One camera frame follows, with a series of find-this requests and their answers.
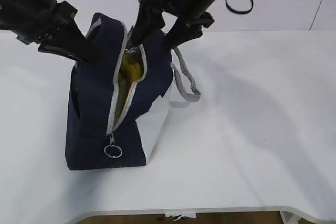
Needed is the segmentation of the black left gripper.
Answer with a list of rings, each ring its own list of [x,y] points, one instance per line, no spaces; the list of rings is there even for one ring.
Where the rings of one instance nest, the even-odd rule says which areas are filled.
[[[77,11],[67,1],[1,0],[1,30],[27,45],[40,44],[39,52],[93,64],[97,53],[74,20]]]

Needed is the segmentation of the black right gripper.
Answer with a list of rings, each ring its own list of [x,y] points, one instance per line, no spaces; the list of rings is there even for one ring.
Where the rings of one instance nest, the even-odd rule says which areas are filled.
[[[174,49],[190,40],[202,37],[202,26],[208,28],[214,22],[206,10],[215,0],[138,0],[139,13],[130,40],[133,45],[142,44],[146,37],[165,26],[163,12],[175,17],[173,27],[164,37],[164,47]]]

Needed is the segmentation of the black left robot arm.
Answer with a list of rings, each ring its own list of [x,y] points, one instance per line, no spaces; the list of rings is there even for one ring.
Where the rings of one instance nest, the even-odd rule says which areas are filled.
[[[75,22],[77,9],[67,1],[1,0],[1,30],[37,44],[38,51],[94,63],[96,54]]]

